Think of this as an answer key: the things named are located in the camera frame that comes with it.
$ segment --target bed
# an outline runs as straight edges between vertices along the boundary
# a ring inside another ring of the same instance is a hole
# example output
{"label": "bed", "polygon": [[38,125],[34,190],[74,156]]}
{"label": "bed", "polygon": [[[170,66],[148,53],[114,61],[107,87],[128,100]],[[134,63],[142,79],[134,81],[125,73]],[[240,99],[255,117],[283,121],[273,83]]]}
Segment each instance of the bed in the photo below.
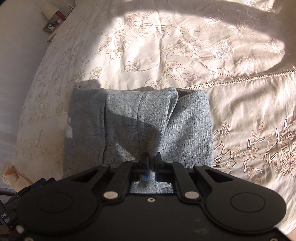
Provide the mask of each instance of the bed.
{"label": "bed", "polygon": [[292,0],[76,1],[27,95],[19,173],[63,176],[67,111],[83,88],[208,92],[214,167],[271,188],[296,227],[295,23]]}

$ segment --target seam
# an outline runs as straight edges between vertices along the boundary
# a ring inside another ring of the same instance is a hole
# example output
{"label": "seam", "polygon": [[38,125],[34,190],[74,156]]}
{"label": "seam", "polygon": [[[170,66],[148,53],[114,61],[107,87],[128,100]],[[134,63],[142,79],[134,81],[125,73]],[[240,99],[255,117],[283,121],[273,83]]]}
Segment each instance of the seam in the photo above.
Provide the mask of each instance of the seam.
{"label": "seam", "polygon": [[232,84],[239,84],[239,83],[243,83],[243,82],[249,82],[249,81],[253,81],[253,80],[259,80],[259,79],[275,77],[275,76],[283,76],[283,75],[293,74],[293,73],[296,73],[296,70],[289,70],[289,71],[285,71],[285,72],[278,73],[278,74],[265,74],[265,75],[261,75],[261,76],[249,77],[249,78],[246,78],[246,79],[235,80],[235,81],[226,82],[226,83],[218,83],[218,84],[209,83],[209,84],[193,85],[193,86],[188,86],[188,87],[184,87],[184,88],[180,88],[180,89],[198,90],[198,89],[205,89],[205,88],[216,87],[216,86],[226,86],[226,85],[232,85]]}

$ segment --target picture frame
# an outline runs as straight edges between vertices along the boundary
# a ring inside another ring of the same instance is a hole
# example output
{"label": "picture frame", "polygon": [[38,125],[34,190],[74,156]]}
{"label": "picture frame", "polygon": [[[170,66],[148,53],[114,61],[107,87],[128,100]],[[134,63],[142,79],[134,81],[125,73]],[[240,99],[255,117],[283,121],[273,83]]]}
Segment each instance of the picture frame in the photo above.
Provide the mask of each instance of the picture frame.
{"label": "picture frame", "polygon": [[42,30],[46,32],[53,32],[57,26],[58,26],[58,23],[48,22]]}

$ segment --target folded gray cloth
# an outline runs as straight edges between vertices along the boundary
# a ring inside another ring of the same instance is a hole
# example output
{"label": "folded gray cloth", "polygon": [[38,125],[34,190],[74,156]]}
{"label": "folded gray cloth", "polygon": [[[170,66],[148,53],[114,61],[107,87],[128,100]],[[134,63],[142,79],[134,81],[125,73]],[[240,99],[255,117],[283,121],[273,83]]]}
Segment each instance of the folded gray cloth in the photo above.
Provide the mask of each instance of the folded gray cloth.
{"label": "folded gray cloth", "polygon": [[[205,91],[175,88],[120,91],[75,88],[64,146],[64,176],[103,163],[112,167],[139,159],[142,152],[161,153],[163,161],[192,168],[213,165],[209,102]],[[171,190],[167,183],[134,183],[131,192]]]}

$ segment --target electrical outlet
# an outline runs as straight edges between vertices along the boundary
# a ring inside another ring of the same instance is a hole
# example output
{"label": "electrical outlet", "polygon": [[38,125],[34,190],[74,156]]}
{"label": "electrical outlet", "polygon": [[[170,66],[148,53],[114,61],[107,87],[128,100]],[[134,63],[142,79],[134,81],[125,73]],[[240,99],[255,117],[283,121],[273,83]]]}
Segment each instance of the electrical outlet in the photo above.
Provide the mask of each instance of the electrical outlet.
{"label": "electrical outlet", "polygon": [[69,8],[71,11],[74,10],[74,7],[72,7],[70,4],[68,4],[67,8]]}

